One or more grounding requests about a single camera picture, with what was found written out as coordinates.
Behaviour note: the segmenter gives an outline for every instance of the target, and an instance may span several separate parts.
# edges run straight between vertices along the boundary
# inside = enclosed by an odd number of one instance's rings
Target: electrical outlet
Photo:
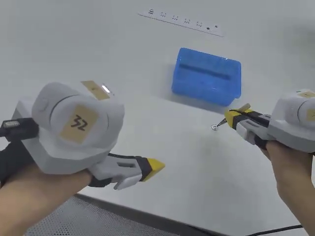
[[[160,17],[162,17],[162,18],[165,18],[166,15],[167,15],[166,12],[161,12],[161,13],[160,13]]]
[[[159,21],[172,23],[174,25],[183,26],[192,30],[197,30],[223,37],[221,28],[217,24],[209,24],[200,20],[194,21],[189,17],[181,17],[167,11],[160,11],[153,8],[150,8],[149,10],[138,14],[140,16],[149,17]]]
[[[190,25],[190,24],[191,24],[191,20],[188,19],[188,18],[185,18],[185,19],[184,19],[184,24],[185,24],[185,25]]]
[[[197,21],[197,24],[196,24],[196,25],[197,25],[197,27],[200,28],[200,27],[202,27],[202,22],[201,22],[201,21]]]
[[[174,16],[172,17],[172,20],[173,20],[173,21],[177,21],[177,20],[178,20],[178,16],[175,16],[175,15],[174,15]]]

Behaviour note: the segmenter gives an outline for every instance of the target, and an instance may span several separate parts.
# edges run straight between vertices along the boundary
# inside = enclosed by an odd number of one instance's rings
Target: white table
[[[225,37],[137,15],[149,7],[218,23]],[[154,157],[166,168],[123,191],[81,194],[233,236],[297,224],[260,151],[227,125],[210,130],[222,119],[212,111],[222,108],[174,96],[170,86],[178,50],[187,47],[242,63],[233,108],[250,102],[270,113],[281,93],[315,89],[314,7],[311,0],[3,0],[0,119],[50,81],[102,80],[126,105],[113,152]]]

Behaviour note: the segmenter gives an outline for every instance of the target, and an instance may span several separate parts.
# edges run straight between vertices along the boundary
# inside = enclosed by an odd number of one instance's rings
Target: small screw
[[[214,130],[214,131],[217,131],[218,127],[215,124],[213,124],[213,125],[211,125],[211,129]]]

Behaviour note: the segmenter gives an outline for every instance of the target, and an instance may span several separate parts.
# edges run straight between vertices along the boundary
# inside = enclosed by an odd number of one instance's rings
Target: blue storage box
[[[172,91],[228,106],[241,96],[241,63],[181,48],[175,66]]]

